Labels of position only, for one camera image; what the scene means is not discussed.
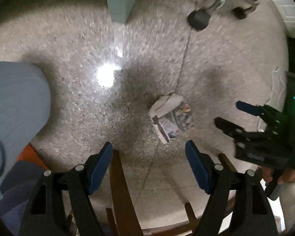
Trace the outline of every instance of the sleeve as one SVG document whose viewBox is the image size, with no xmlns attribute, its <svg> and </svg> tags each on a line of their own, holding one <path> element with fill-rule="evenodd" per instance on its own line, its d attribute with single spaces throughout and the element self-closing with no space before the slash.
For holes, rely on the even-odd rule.
<svg viewBox="0 0 295 236">
<path fill-rule="evenodd" d="M 295 224 L 295 183 L 285 183 L 279 196 L 288 231 Z"/>
</svg>

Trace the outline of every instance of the brown wooden leg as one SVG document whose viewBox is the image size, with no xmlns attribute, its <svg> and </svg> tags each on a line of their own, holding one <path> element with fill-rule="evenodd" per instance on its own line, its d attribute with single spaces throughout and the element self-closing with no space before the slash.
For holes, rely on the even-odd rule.
<svg viewBox="0 0 295 236">
<path fill-rule="evenodd" d="M 143 236 L 134 211 L 119 151 L 114 150 L 110 163 L 110 187 L 117 228 L 120 236 Z"/>
<path fill-rule="evenodd" d="M 224 168 L 227 168 L 228 170 L 233 172 L 238 172 L 225 154 L 219 154 L 218 158 Z"/>
<path fill-rule="evenodd" d="M 185 210 L 187 213 L 187 217 L 189 220 L 189 223 L 192 225 L 192 232 L 194 232 L 198 225 L 198 220 L 196 218 L 196 215 L 194 214 L 194 210 L 191 207 L 191 204 L 188 202 L 185 204 Z"/>
<path fill-rule="evenodd" d="M 109 223 L 109 227 L 112 231 L 112 236 L 119 236 L 117 227 L 116 227 L 116 222 L 113 217 L 112 209 L 106 209 L 106 214 L 107 214 L 107 220 Z"/>
</svg>

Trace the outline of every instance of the speckled floor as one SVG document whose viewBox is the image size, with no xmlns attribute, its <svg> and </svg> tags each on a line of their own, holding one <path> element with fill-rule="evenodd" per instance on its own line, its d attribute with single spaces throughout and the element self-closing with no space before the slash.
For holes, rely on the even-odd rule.
<svg viewBox="0 0 295 236">
<path fill-rule="evenodd" d="M 234 1 L 201 32 L 192 30 L 186 17 L 210 0 L 137 0 L 126 25 L 111 22 L 106 0 L 1 5 L 0 60 L 33 63 L 50 84 L 51 118 L 32 141 L 45 151 L 47 165 L 70 169 L 111 141 L 122 152 L 142 228 L 186 221 L 188 201 L 201 215 L 208 196 L 196 184 L 185 141 L 194 140 L 213 158 L 224 152 L 245 171 L 250 164 L 232 157 L 232 141 L 215 129 L 213 119 L 222 116 L 256 129 L 256 118 L 236 110 L 235 102 L 263 104 L 272 70 L 288 67 L 284 28 L 271 4 L 261 0 L 254 13 L 237 21 L 227 9 Z M 148 110 L 171 92 L 188 99 L 194 128 L 163 145 Z M 109 175 L 91 202 L 105 222 L 105 208 L 112 206 Z"/>
</svg>

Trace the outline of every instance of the wooden chair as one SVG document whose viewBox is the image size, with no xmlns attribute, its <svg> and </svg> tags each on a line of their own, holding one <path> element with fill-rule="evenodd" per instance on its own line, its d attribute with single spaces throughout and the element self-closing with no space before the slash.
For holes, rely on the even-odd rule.
<svg viewBox="0 0 295 236">
<path fill-rule="evenodd" d="M 236 171 L 225 154 L 220 154 L 218 158 L 224 168 L 234 172 Z M 131 201 L 119 151 L 117 150 L 113 150 L 112 161 L 110 163 L 110 185 L 115 217 L 110 208 L 106 209 L 106 214 L 113 236 L 143 236 L 143 232 L 148 232 L 149 235 L 153 236 L 175 236 L 188 231 L 194 232 L 201 219 L 196 218 L 192 206 L 188 202 L 185 204 L 188 221 L 170 226 L 142 230 Z M 235 198 L 228 201 L 225 217 L 232 212 L 234 201 Z"/>
</svg>

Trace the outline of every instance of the person's arm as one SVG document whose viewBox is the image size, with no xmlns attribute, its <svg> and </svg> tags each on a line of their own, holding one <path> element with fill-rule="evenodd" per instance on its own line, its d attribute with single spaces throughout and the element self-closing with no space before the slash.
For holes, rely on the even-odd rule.
<svg viewBox="0 0 295 236">
<path fill-rule="evenodd" d="M 269 168 L 261 169 L 264 181 L 267 183 L 271 182 L 272 170 Z M 295 224 L 295 170 L 286 169 L 277 182 L 278 184 L 284 184 L 279 196 L 284 214 L 285 227 L 288 231 Z"/>
</svg>

